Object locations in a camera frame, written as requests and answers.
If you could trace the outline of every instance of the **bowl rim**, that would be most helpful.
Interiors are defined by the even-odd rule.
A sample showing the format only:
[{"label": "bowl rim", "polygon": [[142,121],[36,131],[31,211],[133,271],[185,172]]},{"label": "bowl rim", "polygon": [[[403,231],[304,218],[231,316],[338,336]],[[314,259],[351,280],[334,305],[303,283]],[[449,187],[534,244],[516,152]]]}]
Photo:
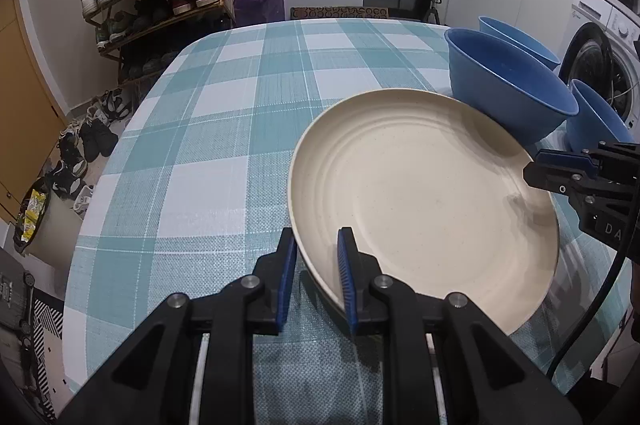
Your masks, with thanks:
[{"label": "bowl rim", "polygon": [[[591,102],[589,102],[589,100],[587,100],[584,95],[582,94],[582,92],[580,91],[580,89],[578,87],[587,87],[589,88],[595,95],[598,95],[598,93],[596,91],[594,91],[594,89],[587,84],[586,82],[582,82],[580,79],[571,79],[571,81],[569,82],[569,91],[571,91],[571,94],[575,96],[574,91],[577,92],[580,95],[580,98],[584,101],[584,103],[589,107],[590,112],[593,113],[593,115],[596,116],[596,118],[602,123],[602,125],[607,128],[607,131],[609,131],[609,133],[619,142],[621,142],[621,140],[618,139],[616,133],[609,127],[609,124],[607,124],[607,122],[605,122],[602,117],[600,116],[600,113],[598,113],[595,109],[593,109],[593,106],[591,105]],[[621,127],[625,128],[626,134],[628,136],[631,136],[631,134],[629,133],[629,130],[626,128],[625,122],[622,121],[622,118],[620,118],[620,124]]]},{"label": "bowl rim", "polygon": [[[527,37],[529,37],[530,39],[536,41],[538,44],[540,44],[540,46],[542,46],[545,50],[547,50],[549,52],[549,54],[553,55],[554,59],[550,59],[548,56],[543,55],[542,53],[535,51],[532,47],[527,46],[526,44],[520,42],[519,40],[514,39],[513,37],[510,37],[509,35],[507,35],[506,33],[504,33],[503,31],[499,30],[498,28],[496,28],[495,26],[492,26],[490,23],[488,23],[486,20],[490,20],[499,24],[503,24],[505,26],[509,26],[510,28],[513,28],[514,30],[519,31],[521,34],[526,35]],[[549,48],[547,48],[544,44],[542,44],[538,39],[536,39],[535,37],[530,36],[527,32],[522,31],[520,28],[516,28],[515,26],[512,26],[511,24],[507,23],[507,22],[503,22],[500,19],[496,19],[493,17],[489,17],[487,15],[480,15],[478,17],[478,21],[480,21],[480,23],[485,23],[487,26],[489,26],[490,28],[492,28],[493,30],[499,31],[503,36],[505,36],[507,39],[509,39],[509,41],[513,41],[512,44],[515,44],[516,46],[520,47],[520,48],[526,48],[527,50],[530,50],[530,52],[535,53],[536,55],[542,57],[544,60],[547,60],[553,64],[556,65],[556,67],[558,67],[559,65],[561,65],[560,62],[560,58],[554,53],[552,52]]]},{"label": "bowl rim", "polygon": [[529,97],[531,100],[536,101],[537,103],[545,106],[546,108],[552,110],[555,113],[559,113],[561,115],[564,116],[575,116],[580,112],[580,106],[578,105],[578,101],[575,99],[574,95],[572,95],[571,91],[569,91],[569,88],[566,89],[566,92],[573,97],[574,100],[574,104],[575,104],[575,109],[573,111],[565,111],[565,110],[561,110],[559,108],[556,108],[555,106],[552,106],[548,103],[546,103],[544,100],[542,100],[541,98],[535,97],[533,95],[531,95],[529,92],[526,92],[525,90],[517,87],[515,84],[511,83],[510,81],[508,81],[507,79],[503,79],[500,75],[498,75],[498,73],[496,73],[495,71],[489,69],[487,66],[485,66],[484,64],[482,64],[481,62],[478,62],[476,59],[474,59],[471,55],[469,55],[468,53],[466,53],[465,51],[463,51],[456,43],[454,43],[449,36],[449,32],[451,30],[455,30],[457,32],[465,32],[465,33],[474,33],[474,34],[478,34],[482,37],[490,37],[492,39],[495,39],[496,41],[498,41],[499,44],[506,44],[507,46],[513,47],[515,48],[517,51],[520,51],[521,53],[523,53],[524,55],[526,55],[527,59],[531,59],[531,61],[535,62],[537,66],[541,66],[544,70],[545,73],[549,73],[551,74],[555,79],[560,80],[558,78],[558,76],[555,75],[555,73],[553,73],[553,71],[551,71],[549,68],[547,68],[542,62],[540,62],[538,59],[536,59],[533,55],[530,55],[529,53],[527,53],[526,51],[524,51],[522,48],[516,46],[515,44],[511,44],[507,41],[505,41],[504,39],[501,39],[500,37],[496,37],[495,35],[491,35],[489,33],[484,33],[478,30],[470,30],[469,28],[449,28],[445,33],[444,33],[444,37],[447,40],[447,42],[449,44],[451,44],[452,46],[454,46],[456,48],[456,50],[458,50],[466,59],[471,60],[472,62],[476,63],[478,66],[480,66],[482,69],[488,71],[489,73],[491,73],[491,75],[493,75],[494,77],[496,77],[499,81],[504,82],[506,85],[508,85],[509,87],[512,87],[513,89],[515,89],[518,92],[521,92],[523,95],[525,95],[526,97]]}]

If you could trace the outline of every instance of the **trash can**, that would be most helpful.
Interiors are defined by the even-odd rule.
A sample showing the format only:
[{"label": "trash can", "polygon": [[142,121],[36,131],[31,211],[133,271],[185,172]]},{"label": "trash can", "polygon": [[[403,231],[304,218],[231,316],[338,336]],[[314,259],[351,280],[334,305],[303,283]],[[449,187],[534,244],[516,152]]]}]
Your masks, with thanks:
[{"label": "trash can", "polygon": [[[44,205],[40,209],[37,221],[28,221],[27,211],[34,191],[45,196]],[[33,223],[33,233],[25,237],[25,228]],[[30,253],[66,273],[71,266],[81,226],[80,216],[53,192],[48,180],[45,177],[38,178],[20,204],[20,214],[14,231],[15,251],[22,255]]]}]

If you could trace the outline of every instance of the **tablecloth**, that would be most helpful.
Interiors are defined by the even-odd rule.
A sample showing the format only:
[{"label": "tablecloth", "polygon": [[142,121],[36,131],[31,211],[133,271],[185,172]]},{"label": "tablecloth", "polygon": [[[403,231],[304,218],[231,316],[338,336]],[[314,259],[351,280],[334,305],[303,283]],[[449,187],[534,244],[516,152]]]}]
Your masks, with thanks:
[{"label": "tablecloth", "polygon": [[[401,20],[279,22],[211,34],[185,48],[129,122],[95,188],[65,299],[63,357],[77,390],[168,294],[220,290],[275,250],[287,174],[305,128],[337,100],[375,88],[450,94],[446,28]],[[564,147],[563,128],[538,146]],[[553,285],[512,338],[540,368],[577,321],[612,250],[581,233],[554,195]],[[567,391],[628,306],[630,267],[566,356]],[[258,423],[379,423],[380,342],[339,331],[301,260],[289,321],[256,337]]]}]

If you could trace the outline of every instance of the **metal screw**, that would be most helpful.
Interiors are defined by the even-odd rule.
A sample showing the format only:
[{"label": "metal screw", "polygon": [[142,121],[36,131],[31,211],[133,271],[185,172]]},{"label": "metal screw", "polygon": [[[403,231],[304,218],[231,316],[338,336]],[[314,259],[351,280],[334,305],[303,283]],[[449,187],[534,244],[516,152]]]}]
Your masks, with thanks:
[{"label": "metal screw", "polygon": [[181,308],[187,300],[187,296],[184,293],[172,293],[167,297],[166,303],[172,308]]},{"label": "metal screw", "polygon": [[466,298],[466,295],[463,293],[455,292],[449,295],[449,303],[454,308],[463,308],[466,306],[467,302],[469,302],[469,299]]},{"label": "metal screw", "polygon": [[244,277],[242,277],[240,284],[243,288],[255,288],[256,286],[258,286],[258,284],[260,284],[260,277],[258,277],[257,275],[245,275]]},{"label": "metal screw", "polygon": [[378,288],[386,289],[394,283],[394,280],[388,275],[378,275],[374,280],[373,284],[375,284]]}]

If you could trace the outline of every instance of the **light blue bowl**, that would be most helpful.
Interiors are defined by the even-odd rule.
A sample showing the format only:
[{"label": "light blue bowl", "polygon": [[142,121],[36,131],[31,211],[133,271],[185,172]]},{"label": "light blue bowl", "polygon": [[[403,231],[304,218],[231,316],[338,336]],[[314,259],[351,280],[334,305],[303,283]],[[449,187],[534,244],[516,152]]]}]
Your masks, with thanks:
[{"label": "light blue bowl", "polygon": [[597,149],[598,142],[633,141],[618,113],[587,84],[573,79],[569,90],[580,106],[578,116],[566,123],[566,135],[574,152]]},{"label": "light blue bowl", "polygon": [[533,55],[551,71],[560,65],[560,60],[556,54],[528,33],[524,33],[522,30],[514,28],[511,24],[491,17],[478,17],[478,20],[480,21],[480,31],[482,33],[495,35],[511,44],[515,44],[529,55]]},{"label": "light blue bowl", "polygon": [[493,118],[521,145],[538,142],[578,114],[566,85],[517,46],[465,28],[451,28],[444,37],[454,98]]}]

